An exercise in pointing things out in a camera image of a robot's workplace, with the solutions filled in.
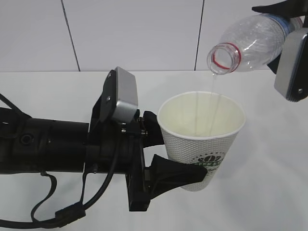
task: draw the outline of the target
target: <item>white surface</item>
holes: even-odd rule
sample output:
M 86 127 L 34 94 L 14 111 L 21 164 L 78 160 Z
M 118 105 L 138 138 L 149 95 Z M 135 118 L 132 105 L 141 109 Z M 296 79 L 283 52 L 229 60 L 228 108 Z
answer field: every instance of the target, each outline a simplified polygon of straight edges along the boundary
M 60 0 L 0 0 L 0 72 L 77 71 Z
M 202 0 L 65 0 L 82 71 L 193 70 Z
M 209 72 L 138 72 L 140 108 L 157 113 L 169 97 L 209 90 Z M 0 92 L 33 117 L 88 121 L 106 73 L 1 73 Z M 218 77 L 215 92 L 240 103 L 247 123 L 211 183 L 202 191 L 175 189 L 154 199 L 148 212 L 128 212 L 124 176 L 115 176 L 87 216 L 64 231 L 306 231 L 308 230 L 308 100 L 290 103 L 273 88 L 270 71 Z M 146 150 L 166 156 L 164 147 Z M 81 175 L 57 173 L 56 194 L 38 218 L 79 199 Z M 89 177 L 86 198 L 103 181 Z M 30 220 L 49 190 L 37 175 L 0 176 L 0 218 Z
M 222 33 L 232 24 L 247 16 L 259 14 L 253 6 L 271 5 L 281 0 L 206 0 L 203 13 L 196 70 L 208 70 L 206 57 L 217 45 Z

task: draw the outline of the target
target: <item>white table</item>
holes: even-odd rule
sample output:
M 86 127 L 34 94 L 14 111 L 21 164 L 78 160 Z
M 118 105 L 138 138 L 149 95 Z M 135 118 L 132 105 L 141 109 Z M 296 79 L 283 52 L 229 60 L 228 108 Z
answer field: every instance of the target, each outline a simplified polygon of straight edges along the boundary
M 88 122 L 106 72 L 1 73 L 0 92 L 38 118 Z M 139 108 L 157 113 L 169 97 L 210 90 L 209 72 L 134 72 Z M 124 176 L 115 175 L 87 216 L 64 231 L 306 231 L 308 230 L 308 99 L 286 101 L 273 88 L 268 70 L 218 77 L 215 92 L 239 102 L 247 123 L 211 183 L 199 192 L 181 188 L 151 201 L 147 212 L 128 212 Z M 145 150 L 166 157 L 163 146 Z M 75 203 L 81 174 L 55 173 L 55 195 L 38 210 L 39 219 Z M 91 175 L 86 200 L 104 175 Z M 30 221 L 32 207 L 50 182 L 39 174 L 0 175 L 0 218 Z

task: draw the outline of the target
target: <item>dotted cup pattern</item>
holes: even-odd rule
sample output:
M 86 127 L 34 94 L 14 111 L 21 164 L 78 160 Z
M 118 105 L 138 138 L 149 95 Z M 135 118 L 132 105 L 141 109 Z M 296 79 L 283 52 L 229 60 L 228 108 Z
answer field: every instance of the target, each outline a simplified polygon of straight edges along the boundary
M 185 164 L 198 164 L 207 169 L 208 174 L 202 182 L 182 186 L 183 189 L 192 192 L 202 190 L 209 184 L 237 136 L 235 133 L 223 138 L 195 141 L 176 137 L 163 128 L 161 131 L 170 160 Z

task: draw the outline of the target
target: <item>cup rim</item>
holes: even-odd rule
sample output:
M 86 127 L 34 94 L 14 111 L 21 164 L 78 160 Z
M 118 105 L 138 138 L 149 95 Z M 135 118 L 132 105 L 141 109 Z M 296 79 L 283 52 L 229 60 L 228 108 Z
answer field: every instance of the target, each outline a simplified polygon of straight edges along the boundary
M 238 106 L 238 108 L 242 111 L 243 113 L 243 116 L 244 116 L 244 121 L 243 123 L 239 126 L 238 129 L 236 129 L 235 131 L 232 131 L 232 132 L 229 132 L 229 133 L 225 133 L 225 134 L 221 134 L 221 135 L 216 135 L 216 136 L 185 136 L 185 135 L 181 135 L 181 134 L 178 134 L 176 132 L 173 132 L 173 131 L 170 131 L 169 129 L 166 128 L 165 125 L 163 125 L 163 123 L 161 122 L 160 120 L 160 117 L 159 117 L 159 114 L 162 110 L 162 108 L 168 103 L 170 102 L 171 100 L 179 97 L 179 96 L 182 96 L 182 95 L 186 95 L 186 94 L 192 94 L 192 93 L 205 93 L 205 94 L 215 94 L 215 95 L 221 95 L 222 97 L 225 97 L 226 99 L 232 101 L 233 103 L 235 103 L 235 105 Z M 246 114 L 245 114 L 245 111 L 243 110 L 242 106 L 239 105 L 235 100 L 223 95 L 223 94 L 218 94 L 218 93 L 215 93 L 215 92 L 209 92 L 209 91 L 188 91 L 188 92 L 184 92 L 184 93 L 181 93 L 181 94 L 178 94 L 178 95 L 175 95 L 171 98 L 169 98 L 168 100 L 166 100 L 159 108 L 158 110 L 158 113 L 157 113 L 157 122 L 160 126 L 161 129 L 165 130 L 166 132 L 168 132 L 169 134 L 175 136 L 175 137 L 178 137 L 178 138 L 182 138 L 182 139 L 185 139 L 185 140 L 193 140 L 193 141 L 207 141 L 207 140 L 214 140 L 214 139 L 219 139 L 219 138 L 225 138 L 225 137 L 228 137 L 228 136 L 232 136 L 236 133 L 238 133 L 245 125 L 246 123 Z

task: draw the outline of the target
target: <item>black cylinder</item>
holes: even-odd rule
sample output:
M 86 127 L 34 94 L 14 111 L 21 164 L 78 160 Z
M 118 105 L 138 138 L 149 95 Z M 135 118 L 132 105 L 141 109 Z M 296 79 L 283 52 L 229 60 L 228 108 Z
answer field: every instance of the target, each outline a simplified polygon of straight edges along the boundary
M 15 173 L 82 172 L 88 127 L 88 123 L 30 118 L 19 128 L 5 167 Z

